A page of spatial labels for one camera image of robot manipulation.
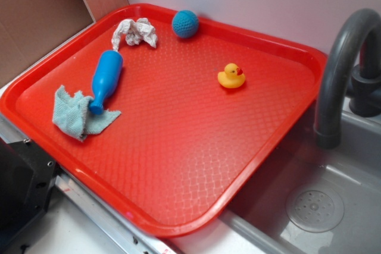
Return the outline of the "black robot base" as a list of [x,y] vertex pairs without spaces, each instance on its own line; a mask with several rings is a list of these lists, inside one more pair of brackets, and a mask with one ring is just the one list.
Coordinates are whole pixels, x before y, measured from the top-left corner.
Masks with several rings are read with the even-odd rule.
[[56,169],[56,161],[36,143],[1,140],[2,236],[46,212]]

